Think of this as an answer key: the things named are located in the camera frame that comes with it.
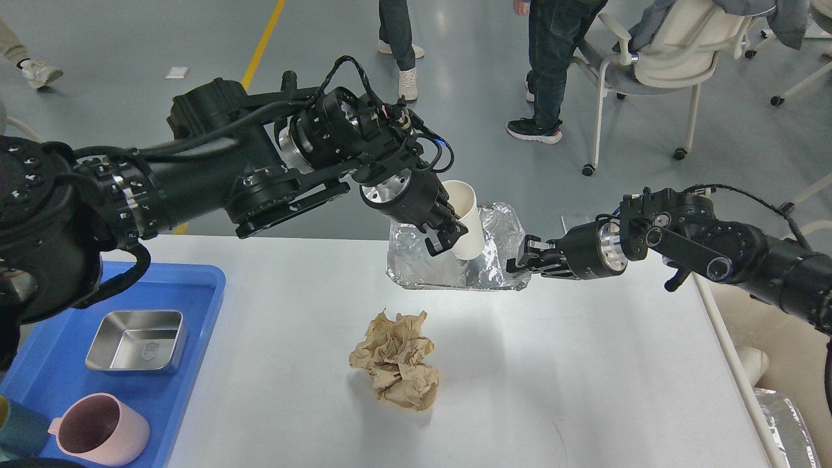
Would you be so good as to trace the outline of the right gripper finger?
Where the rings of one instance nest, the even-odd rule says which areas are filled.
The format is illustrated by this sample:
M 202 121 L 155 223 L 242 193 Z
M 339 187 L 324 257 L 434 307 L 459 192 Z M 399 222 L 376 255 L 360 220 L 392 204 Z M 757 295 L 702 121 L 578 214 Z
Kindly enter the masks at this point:
M 520 273 L 529 272 L 530 274 L 539 274 L 542 278 L 552 279 L 571 279 L 573 278 L 573 271 L 569 268 L 566 260 L 561 257 L 543 258 L 538 257 L 529 259 L 525 264 L 521 265 L 518 259 L 509 259 L 507 261 L 506 272 Z
M 560 243 L 562 238 L 544 242 L 540 237 L 526 235 L 518 250 L 518 261 L 563 261 L 566 258 Z

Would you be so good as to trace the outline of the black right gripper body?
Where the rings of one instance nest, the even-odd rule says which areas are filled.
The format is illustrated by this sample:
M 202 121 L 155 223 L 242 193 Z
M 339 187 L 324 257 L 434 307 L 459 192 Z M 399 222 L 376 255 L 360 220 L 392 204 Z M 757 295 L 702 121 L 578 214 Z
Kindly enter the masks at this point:
M 560 240 L 560 250 L 570 271 L 581 280 L 621 275 L 628 264 L 621 247 L 620 224 L 615 220 L 573 226 Z

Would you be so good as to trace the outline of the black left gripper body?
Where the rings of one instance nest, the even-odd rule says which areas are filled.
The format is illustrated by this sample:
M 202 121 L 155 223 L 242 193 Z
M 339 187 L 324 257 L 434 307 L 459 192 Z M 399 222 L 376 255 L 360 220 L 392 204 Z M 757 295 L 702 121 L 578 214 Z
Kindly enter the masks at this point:
M 431 171 L 405 169 L 376 186 L 362 186 L 361 199 L 396 222 L 417 228 L 449 222 L 448 196 Z

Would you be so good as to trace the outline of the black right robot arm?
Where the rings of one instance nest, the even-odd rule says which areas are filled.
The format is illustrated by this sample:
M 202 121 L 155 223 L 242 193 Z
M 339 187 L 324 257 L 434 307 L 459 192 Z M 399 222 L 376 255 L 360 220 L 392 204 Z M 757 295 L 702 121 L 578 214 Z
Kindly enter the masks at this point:
M 628 261 L 655 251 L 675 269 L 665 284 L 668 291 L 695 273 L 736 285 L 829 335 L 830 257 L 813 251 L 798 230 L 793 240 L 782 240 L 749 224 L 720 221 L 702 192 L 697 185 L 681 192 L 646 188 L 626 195 L 614 213 L 574 226 L 562 238 L 524 237 L 507 271 L 569 280 L 611 278 L 621 275 Z

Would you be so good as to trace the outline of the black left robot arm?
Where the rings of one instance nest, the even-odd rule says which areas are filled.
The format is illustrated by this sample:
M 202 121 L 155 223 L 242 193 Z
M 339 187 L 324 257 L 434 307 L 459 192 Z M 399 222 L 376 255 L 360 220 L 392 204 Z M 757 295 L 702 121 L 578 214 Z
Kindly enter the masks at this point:
M 143 240 L 223 210 L 247 238 L 361 186 L 361 199 L 425 234 L 429 255 L 469 232 L 439 180 L 449 145 L 407 108 L 365 92 L 299 88 L 249 95 L 216 78 L 175 97 L 172 142 L 85 146 L 3 136 L 2 370 L 21 327 L 85 309 L 137 283 L 151 264 Z

